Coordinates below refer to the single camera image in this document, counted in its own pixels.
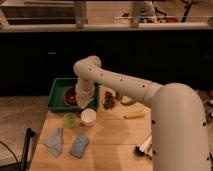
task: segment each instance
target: gray towel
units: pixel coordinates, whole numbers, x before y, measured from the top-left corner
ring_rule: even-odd
[[[58,157],[62,152],[62,137],[63,128],[57,128],[44,142],[44,145],[54,157]]]

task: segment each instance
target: floor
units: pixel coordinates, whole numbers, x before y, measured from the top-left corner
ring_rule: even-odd
[[[36,132],[31,147],[36,145],[47,113],[47,99],[47,96],[0,97],[0,140],[11,148],[18,160],[27,128]],[[2,145],[0,151],[0,166],[14,163],[13,156]]]

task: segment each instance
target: small container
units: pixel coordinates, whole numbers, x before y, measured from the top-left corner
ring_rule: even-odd
[[[64,125],[68,128],[75,127],[76,115],[73,113],[67,113],[63,117]]]
[[[53,82],[48,98],[48,110],[53,113],[81,113],[83,109],[81,109],[79,106],[67,106],[64,103],[64,96],[66,92],[71,87],[75,87],[77,81],[77,78],[56,78]],[[94,96],[87,107],[97,110],[99,107],[99,85],[95,83],[94,86]]]
[[[81,120],[83,121],[85,126],[93,126],[96,121],[97,113],[93,109],[85,109],[81,113]]]

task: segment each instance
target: white cup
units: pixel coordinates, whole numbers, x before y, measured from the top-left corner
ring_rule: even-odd
[[[96,121],[97,113],[93,109],[85,109],[81,113],[81,120],[83,121],[85,126],[93,126]]]

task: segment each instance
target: green cup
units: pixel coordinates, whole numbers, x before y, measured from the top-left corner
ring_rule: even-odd
[[[63,117],[64,125],[68,128],[75,127],[76,115],[75,113],[67,113]]]

